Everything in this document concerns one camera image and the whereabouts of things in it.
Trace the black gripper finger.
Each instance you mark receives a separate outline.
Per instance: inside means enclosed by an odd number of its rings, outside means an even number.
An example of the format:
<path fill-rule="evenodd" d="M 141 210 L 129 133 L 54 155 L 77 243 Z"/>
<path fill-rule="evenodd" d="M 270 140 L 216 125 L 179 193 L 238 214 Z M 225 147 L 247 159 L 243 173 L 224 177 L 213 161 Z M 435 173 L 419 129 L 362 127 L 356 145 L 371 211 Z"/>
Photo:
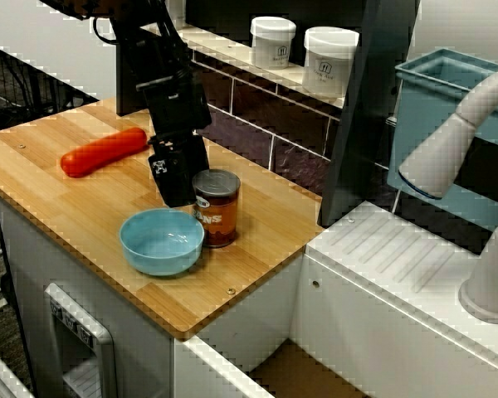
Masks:
<path fill-rule="evenodd" d="M 190 155 L 185 150 L 155 149 L 149 166 L 159 193 L 168 207 L 195 202 Z"/>
<path fill-rule="evenodd" d="M 191 136 L 181 146 L 184 166 L 183 170 L 188 177 L 208 170 L 208 153 L 202 136 Z"/>

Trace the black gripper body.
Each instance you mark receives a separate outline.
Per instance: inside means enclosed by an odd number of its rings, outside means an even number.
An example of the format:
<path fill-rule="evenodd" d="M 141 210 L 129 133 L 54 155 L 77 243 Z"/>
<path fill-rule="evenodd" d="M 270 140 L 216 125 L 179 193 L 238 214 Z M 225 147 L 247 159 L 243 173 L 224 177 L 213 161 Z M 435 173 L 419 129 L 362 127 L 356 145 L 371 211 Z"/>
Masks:
<path fill-rule="evenodd" d="M 191 70 L 136 85 L 154 126 L 153 142 L 179 141 L 212 122 L 201 80 Z"/>

